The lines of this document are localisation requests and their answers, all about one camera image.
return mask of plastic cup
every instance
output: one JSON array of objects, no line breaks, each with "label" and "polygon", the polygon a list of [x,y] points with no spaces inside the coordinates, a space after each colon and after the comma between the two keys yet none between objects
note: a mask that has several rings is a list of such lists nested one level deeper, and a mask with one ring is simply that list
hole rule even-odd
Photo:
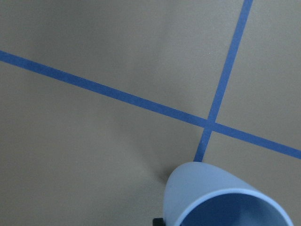
[{"label": "plastic cup", "polygon": [[163,218],[166,226],[293,226],[274,200],[203,162],[185,163],[170,175]]}]

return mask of blue cup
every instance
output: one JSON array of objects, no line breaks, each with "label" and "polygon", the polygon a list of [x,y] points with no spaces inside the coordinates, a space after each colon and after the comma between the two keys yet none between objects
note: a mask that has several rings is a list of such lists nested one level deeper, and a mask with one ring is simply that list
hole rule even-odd
[{"label": "blue cup", "polygon": [[170,175],[163,218],[166,226],[293,226],[274,200],[203,162],[185,163]]}]

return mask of blue stripe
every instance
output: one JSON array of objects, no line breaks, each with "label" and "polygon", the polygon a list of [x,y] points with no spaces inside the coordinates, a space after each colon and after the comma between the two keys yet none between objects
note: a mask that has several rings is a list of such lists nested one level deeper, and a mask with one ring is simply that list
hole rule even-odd
[{"label": "blue stripe", "polygon": [[[219,84],[216,89],[216,93],[211,105],[211,109],[208,116],[209,122],[215,122],[218,112],[220,110],[222,99],[225,94],[225,90],[229,81],[229,77],[233,68],[233,64],[235,61],[235,57],[238,51],[238,47],[243,36],[243,32],[245,29],[246,21],[249,16],[249,12],[252,6],[252,0],[245,0],[239,15],[239,19],[233,34],[232,42],[226,57],[226,61],[224,64],[224,68],[222,70],[222,74],[220,77]],[[211,130],[209,128],[205,128],[202,135],[201,140],[198,145],[197,153],[194,157],[194,161],[202,161],[205,155],[205,151],[207,149],[207,145],[209,143],[209,139],[211,136]]]},{"label": "blue stripe", "polygon": [[27,60],[24,58],[21,58],[19,56],[15,56],[12,55],[10,53],[6,53],[0,50],[0,60],[3,62],[6,62],[8,64],[14,65],[14,66],[18,66],[21,68],[24,68],[26,70],[32,71],[32,72],[36,72],[39,74],[43,74],[45,76],[48,76],[50,78],[54,78],[54,79],[58,79],[60,81],[64,81],[67,82],[69,84],[84,88],[84,89],[88,89],[90,91],[108,96],[108,97],[112,97],[114,99],[117,100],[121,100],[123,102],[144,108],[144,109],[148,109],[151,110],[153,112],[157,112],[159,114],[163,114],[184,122],[187,122],[189,124],[192,125],[196,125],[199,127],[203,127],[204,132],[203,132],[203,136],[207,136],[205,133],[205,130],[208,129],[210,132],[211,131],[215,131],[221,134],[224,134],[226,136],[229,137],[233,137],[239,140],[243,140],[246,142],[249,142],[251,144],[254,145],[258,145],[261,147],[265,147],[268,148],[270,150],[276,151],[276,152],[280,152],[286,155],[289,155],[291,157],[295,157],[298,159],[301,159],[301,151],[282,145],[282,144],[278,144],[276,142],[273,141],[269,141],[267,139],[252,135],[252,134],[248,134],[245,132],[242,132],[240,130],[237,129],[233,129],[218,123],[208,123],[208,120],[197,117],[195,115],[192,114],[188,114],[179,110],[176,110],[174,108],[171,107],[167,107],[155,102],[152,102],[150,100],[146,100],[122,91],[119,91],[117,89],[113,89],[110,87],[107,87],[105,85],[66,73],[66,72],[62,72],[59,71],[57,69],[42,65],[42,64],[38,64],[36,62],[33,62],[31,60]]},{"label": "blue stripe", "polygon": [[6,53],[0,50],[0,60],[6,63],[9,63],[11,65],[15,65],[21,68],[24,68],[26,70],[36,72],[39,74],[43,74],[45,76],[48,76],[50,78],[54,78],[60,81],[67,82],[71,85],[75,85],[84,89],[88,89],[90,91],[121,100],[123,102],[135,105],[137,107],[141,107],[159,114],[163,114],[166,116],[169,116],[174,119],[178,119],[187,123],[190,123],[192,125],[205,127],[207,120],[197,117],[192,114],[188,114],[186,112],[182,112],[179,110],[176,110],[171,107],[167,107],[161,104],[158,104],[156,102],[143,99],[141,97],[134,96],[132,94],[119,91],[117,89],[113,89],[111,87],[90,81],[88,79],[84,79],[81,77],[78,77],[73,74],[69,74],[66,72],[62,72],[60,70],[33,62],[31,60],[24,59],[19,56],[12,55],[10,53]]}]

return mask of blue tape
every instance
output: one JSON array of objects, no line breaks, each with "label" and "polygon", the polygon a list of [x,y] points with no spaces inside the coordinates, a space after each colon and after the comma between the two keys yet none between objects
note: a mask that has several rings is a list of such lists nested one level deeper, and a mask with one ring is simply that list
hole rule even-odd
[{"label": "blue tape", "polygon": [[15,56],[12,55],[10,53],[6,53],[0,50],[0,61],[6,62],[8,64],[17,66],[17,67],[21,67],[24,68],[26,70],[32,71],[32,72],[36,72],[39,74],[43,74],[45,76],[48,76],[50,78],[54,78],[54,79],[58,79],[60,81],[64,81],[66,83],[84,88],[84,89],[88,89],[90,91],[108,96],[108,97],[112,97],[114,99],[117,100],[121,100],[123,102],[144,108],[144,109],[148,109],[150,111],[159,113],[159,114],[163,114],[166,116],[169,116],[171,118],[175,118],[184,122],[187,122],[189,124],[192,125],[196,125],[196,126],[200,126],[205,128],[203,135],[202,136],[208,136],[205,133],[205,130],[209,130],[210,133],[211,131],[215,131],[217,133],[221,133],[224,134],[226,136],[229,137],[233,137],[239,140],[243,140],[246,142],[249,142],[251,144],[254,145],[258,145],[261,147],[265,147],[268,148],[270,150],[276,151],[276,152],[280,152],[286,155],[289,155],[291,157],[295,157],[298,159],[301,159],[301,151],[273,142],[273,141],[269,141],[267,139],[261,138],[261,137],[257,137],[255,135],[252,134],[248,134],[245,132],[242,132],[240,130],[237,129],[233,129],[218,123],[209,123],[208,120],[197,117],[195,115],[189,114],[189,113],[185,113],[179,110],[176,110],[174,108],[171,107],[167,107],[155,102],[152,102],[150,100],[146,100],[131,94],[128,94],[126,92],[122,92],[119,91],[117,89],[113,89],[110,88],[108,86],[78,77],[76,75],[72,75],[66,72],[62,72],[60,70],[33,62],[31,60],[27,60],[24,59],[22,57],[19,56]]},{"label": "blue tape", "polygon": [[[229,77],[234,65],[234,61],[235,61],[235,57],[238,51],[238,47],[241,41],[241,38],[243,36],[244,33],[244,29],[246,26],[246,21],[248,19],[249,16],[249,12],[252,6],[252,2],[253,0],[245,0],[243,3],[243,6],[241,8],[241,12],[238,18],[238,22],[233,34],[233,38],[231,41],[231,45],[226,57],[226,61],[224,64],[224,68],[222,70],[222,74],[220,77],[220,81],[219,84],[217,86],[216,92],[215,92],[215,96],[211,105],[211,109],[209,112],[209,116],[208,116],[208,122],[212,123],[216,121],[218,112],[220,110],[221,104],[222,104],[222,99],[224,97],[225,91],[226,91],[226,87],[229,81]],[[207,145],[209,143],[210,140],[210,136],[211,136],[211,132],[212,130],[210,128],[205,128],[203,133],[204,135],[202,135],[201,140],[199,142],[198,145],[198,149],[196,152],[196,155],[194,157],[194,161],[202,161],[207,149]]]}]

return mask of blue grid line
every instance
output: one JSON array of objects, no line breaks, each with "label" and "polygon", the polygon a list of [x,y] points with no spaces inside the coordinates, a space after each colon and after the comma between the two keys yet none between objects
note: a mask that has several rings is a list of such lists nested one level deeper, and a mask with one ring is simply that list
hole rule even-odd
[{"label": "blue grid line", "polygon": [[301,159],[301,151],[294,149],[292,147],[288,147],[252,134],[248,134],[246,132],[233,129],[218,123],[209,123],[207,119],[203,119],[201,117],[185,113],[179,111],[177,109],[164,106],[153,101],[143,99],[141,97],[134,96],[132,94],[128,94],[126,92],[113,89],[111,87],[78,77],[76,75],[66,73],[55,68],[48,67],[46,65],[42,65],[36,63],[34,61],[12,55],[10,53],[4,52],[0,50],[0,61],[5,63],[24,68],[28,71],[32,71],[38,74],[45,75],[50,78],[54,78],[71,85],[75,85],[159,114],[163,114],[169,116],[171,118],[175,118],[184,122],[187,122],[192,125],[196,125],[203,128],[209,128],[212,131],[217,133],[224,134],[229,137],[233,137],[239,140],[246,141],[248,143],[252,143],[254,145],[258,145],[261,147],[268,148],[270,150],[280,152],[286,155],[289,155],[294,158]]},{"label": "blue grid line", "polygon": [[[234,65],[235,57],[238,51],[238,47],[241,38],[244,33],[246,26],[246,21],[248,19],[253,0],[245,0],[241,8],[241,12],[238,18],[238,22],[233,34],[233,38],[229,47],[229,51],[226,57],[224,68],[220,77],[219,84],[217,86],[215,96],[211,105],[211,109],[208,116],[208,122],[212,123],[216,121],[218,112],[220,110],[222,99],[224,97],[226,87],[231,75],[231,71]],[[211,137],[212,130],[209,127],[205,127],[200,142],[198,144],[198,149],[194,157],[194,161],[202,161]]]}]

